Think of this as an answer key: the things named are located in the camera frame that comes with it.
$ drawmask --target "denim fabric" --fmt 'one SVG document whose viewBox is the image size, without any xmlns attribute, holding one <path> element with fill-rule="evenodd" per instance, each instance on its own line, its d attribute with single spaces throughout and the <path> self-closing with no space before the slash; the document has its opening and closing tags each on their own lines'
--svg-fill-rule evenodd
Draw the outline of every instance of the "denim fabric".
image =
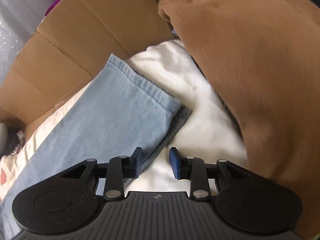
<svg viewBox="0 0 320 240">
<path fill-rule="evenodd" d="M 115 156 L 131 155 L 138 146 L 144 151 L 144 169 L 190 112 L 179 100 L 111 55 L 6 195 L 0 207 L 3 238 L 9 240 L 19 233 L 11 206 L 20 191 L 85 159 L 105 163 Z M 97 194 L 102 194 L 103 186 L 99 184 Z"/>
</svg>

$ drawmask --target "cardboard box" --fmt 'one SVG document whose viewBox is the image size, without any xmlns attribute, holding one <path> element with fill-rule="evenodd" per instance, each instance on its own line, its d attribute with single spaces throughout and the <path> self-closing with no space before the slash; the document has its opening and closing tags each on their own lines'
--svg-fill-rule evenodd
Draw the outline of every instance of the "cardboard box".
<svg viewBox="0 0 320 240">
<path fill-rule="evenodd" d="M 32 134 L 55 106 L 95 78 L 111 53 L 125 60 L 169 39 L 155 0 L 62 0 L 0 88 L 0 120 L 16 128 L 27 125 Z"/>
</svg>

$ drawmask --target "ribbed black plate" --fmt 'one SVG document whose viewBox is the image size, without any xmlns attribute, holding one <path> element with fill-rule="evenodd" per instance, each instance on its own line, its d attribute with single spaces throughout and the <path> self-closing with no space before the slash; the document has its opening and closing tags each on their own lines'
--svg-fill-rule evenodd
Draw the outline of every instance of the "ribbed black plate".
<svg viewBox="0 0 320 240">
<path fill-rule="evenodd" d="M 107 203 L 89 225 L 60 236 L 23 231 L 16 240 L 299 240 L 292 232 L 251 236 L 225 225 L 208 203 L 190 200 L 185 192 L 130 192 Z"/>
</svg>

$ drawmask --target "brown cloth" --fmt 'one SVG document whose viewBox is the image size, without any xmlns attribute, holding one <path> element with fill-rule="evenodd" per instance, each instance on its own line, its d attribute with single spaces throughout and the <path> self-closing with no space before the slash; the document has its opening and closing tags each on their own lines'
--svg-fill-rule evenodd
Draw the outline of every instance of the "brown cloth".
<svg viewBox="0 0 320 240">
<path fill-rule="evenodd" d="M 302 199 L 296 232 L 320 232 L 320 10 L 309 0 L 161 0 L 239 122 L 250 169 Z"/>
</svg>

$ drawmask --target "white cloth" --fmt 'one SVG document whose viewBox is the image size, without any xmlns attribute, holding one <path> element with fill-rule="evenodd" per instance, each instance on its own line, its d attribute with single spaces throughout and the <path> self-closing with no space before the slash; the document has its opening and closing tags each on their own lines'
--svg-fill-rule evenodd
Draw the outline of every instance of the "white cloth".
<svg viewBox="0 0 320 240">
<path fill-rule="evenodd" d="M 128 191 L 189 191 L 188 180 L 176 180 L 169 164 L 169 148 L 177 147 L 183 156 L 196 156 L 206 163 L 228 159 L 247 167 L 244 144 L 233 123 L 202 76 L 181 41 L 165 41 L 136 54 L 127 63 L 138 73 L 182 101 L 193 110 L 191 116 L 154 162 L 127 188 Z M 3 199 L 22 169 L 52 129 L 71 109 L 87 88 L 84 87 L 65 105 L 51 115 L 23 149 L 15 156 L 4 156 L 0 168 L 7 174 L 7 182 L 0 186 Z M 210 183 L 214 192 L 213 181 Z"/>
</svg>

